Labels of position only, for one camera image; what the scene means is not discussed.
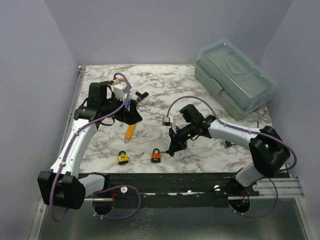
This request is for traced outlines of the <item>orange padlock with keys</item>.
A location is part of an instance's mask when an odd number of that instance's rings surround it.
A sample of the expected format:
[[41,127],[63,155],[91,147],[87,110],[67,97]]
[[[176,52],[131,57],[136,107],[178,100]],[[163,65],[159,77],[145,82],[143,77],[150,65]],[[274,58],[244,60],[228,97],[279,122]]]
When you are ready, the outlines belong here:
[[161,162],[161,152],[158,148],[155,148],[152,151],[151,162],[152,163],[160,163]]

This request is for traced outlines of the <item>silver padlock keys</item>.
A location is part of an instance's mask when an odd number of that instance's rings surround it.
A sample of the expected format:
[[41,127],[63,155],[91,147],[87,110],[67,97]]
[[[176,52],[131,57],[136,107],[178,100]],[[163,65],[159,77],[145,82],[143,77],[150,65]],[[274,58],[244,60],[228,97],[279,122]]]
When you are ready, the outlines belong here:
[[144,156],[144,154],[145,154],[144,152],[142,152],[140,154],[133,154],[133,155],[131,155],[131,157],[133,159],[141,159]]

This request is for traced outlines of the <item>yellow padlock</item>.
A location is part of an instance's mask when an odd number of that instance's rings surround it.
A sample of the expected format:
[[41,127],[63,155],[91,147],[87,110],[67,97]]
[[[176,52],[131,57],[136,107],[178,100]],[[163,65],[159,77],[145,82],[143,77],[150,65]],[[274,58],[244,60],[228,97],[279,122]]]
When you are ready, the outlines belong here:
[[118,164],[119,165],[126,165],[129,163],[129,157],[125,151],[120,151],[118,153]]

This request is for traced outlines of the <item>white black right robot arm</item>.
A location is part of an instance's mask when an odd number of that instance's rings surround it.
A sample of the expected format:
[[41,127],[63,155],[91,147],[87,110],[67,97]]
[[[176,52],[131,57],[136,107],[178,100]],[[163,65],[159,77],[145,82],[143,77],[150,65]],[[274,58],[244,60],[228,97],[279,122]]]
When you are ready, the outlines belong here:
[[220,139],[241,146],[251,153],[252,162],[241,168],[230,183],[230,191],[241,196],[248,186],[264,177],[273,178],[291,156],[289,149],[274,128],[241,128],[220,123],[212,115],[203,117],[193,104],[183,107],[180,114],[188,125],[169,129],[170,144],[166,151],[171,157],[187,148],[187,141],[197,137]]

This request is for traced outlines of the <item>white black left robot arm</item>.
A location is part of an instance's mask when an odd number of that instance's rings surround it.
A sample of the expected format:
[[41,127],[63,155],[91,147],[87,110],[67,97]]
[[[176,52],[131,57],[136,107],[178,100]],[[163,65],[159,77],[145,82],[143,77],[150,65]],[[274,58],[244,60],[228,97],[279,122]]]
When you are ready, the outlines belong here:
[[111,185],[106,177],[90,173],[79,178],[80,165],[92,137],[103,119],[111,118],[127,125],[142,121],[137,102],[130,99],[131,85],[125,81],[110,81],[89,85],[88,96],[75,110],[69,137],[49,171],[41,171],[37,182],[46,205],[78,210],[86,197],[96,193],[104,198]]

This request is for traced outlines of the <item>blue red screwdriver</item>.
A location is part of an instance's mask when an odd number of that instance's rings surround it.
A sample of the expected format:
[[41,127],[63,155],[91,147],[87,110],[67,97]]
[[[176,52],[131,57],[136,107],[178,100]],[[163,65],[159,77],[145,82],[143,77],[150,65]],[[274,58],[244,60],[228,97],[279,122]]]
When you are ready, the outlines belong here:
[[126,101],[124,107],[123,107],[123,122],[121,123],[121,126],[126,123],[126,117],[130,113],[130,107],[131,107],[131,98],[129,97]]

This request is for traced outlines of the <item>yellow utility knife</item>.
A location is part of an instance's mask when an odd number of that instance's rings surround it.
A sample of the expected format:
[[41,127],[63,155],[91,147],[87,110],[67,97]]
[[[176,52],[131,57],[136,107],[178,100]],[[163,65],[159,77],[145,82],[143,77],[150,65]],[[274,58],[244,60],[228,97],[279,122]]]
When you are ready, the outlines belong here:
[[128,129],[127,129],[125,137],[124,137],[125,144],[127,144],[131,140],[135,128],[136,128],[136,124],[132,124],[132,125],[128,126]]

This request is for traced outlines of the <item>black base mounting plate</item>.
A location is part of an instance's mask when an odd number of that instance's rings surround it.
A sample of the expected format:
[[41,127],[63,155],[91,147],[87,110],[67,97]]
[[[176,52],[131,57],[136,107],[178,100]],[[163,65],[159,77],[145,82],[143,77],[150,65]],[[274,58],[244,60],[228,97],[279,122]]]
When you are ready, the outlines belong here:
[[126,185],[115,192],[118,209],[141,208],[227,208],[229,199],[257,197],[253,186],[237,187],[234,173],[104,173],[106,189]]

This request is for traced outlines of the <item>clear green plastic toolbox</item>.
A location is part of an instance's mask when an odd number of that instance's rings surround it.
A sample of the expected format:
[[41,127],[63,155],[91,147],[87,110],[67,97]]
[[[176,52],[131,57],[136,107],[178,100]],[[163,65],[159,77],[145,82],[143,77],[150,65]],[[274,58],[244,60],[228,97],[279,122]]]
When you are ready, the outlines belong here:
[[269,101],[277,82],[226,39],[201,48],[194,76],[236,120]]

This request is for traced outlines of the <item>yellow handled pliers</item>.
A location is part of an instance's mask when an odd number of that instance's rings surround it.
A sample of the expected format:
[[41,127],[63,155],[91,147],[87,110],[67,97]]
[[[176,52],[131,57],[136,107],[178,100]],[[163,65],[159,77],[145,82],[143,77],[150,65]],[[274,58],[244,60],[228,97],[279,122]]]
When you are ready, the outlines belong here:
[[102,81],[100,83],[101,84],[107,84],[107,85],[116,85],[116,84],[121,83],[121,82],[125,82],[125,79],[124,78],[115,78],[115,79],[112,79],[112,80]]

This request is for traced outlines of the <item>aluminium rail frame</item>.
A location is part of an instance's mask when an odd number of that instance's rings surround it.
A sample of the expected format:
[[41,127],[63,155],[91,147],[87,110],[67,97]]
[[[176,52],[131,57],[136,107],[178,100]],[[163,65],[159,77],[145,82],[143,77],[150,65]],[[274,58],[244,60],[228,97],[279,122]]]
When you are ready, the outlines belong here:
[[[233,173],[252,163],[248,149],[226,140],[198,136],[187,141],[187,148],[174,156],[170,127],[162,126],[164,116],[171,128],[188,125],[180,110],[191,104],[204,118],[214,116],[221,124],[241,129],[272,126],[268,109],[260,106],[244,120],[234,120],[194,76],[192,65],[98,65],[80,69],[75,110],[86,100],[91,83],[125,79],[129,97],[136,92],[149,95],[137,102],[142,121],[136,123],[132,138],[124,143],[128,124],[104,118],[90,140],[79,168],[79,179],[89,174],[169,174]],[[152,163],[154,149],[161,162]],[[129,162],[118,164],[120,151]],[[131,155],[144,152],[141,159]],[[228,207],[116,208],[115,190],[126,193],[126,185],[104,188],[84,199],[79,209],[45,204],[46,213],[38,235],[43,240],[304,240],[311,239],[297,201],[304,198],[298,178],[282,168],[274,177],[251,184],[258,196],[229,198]]]

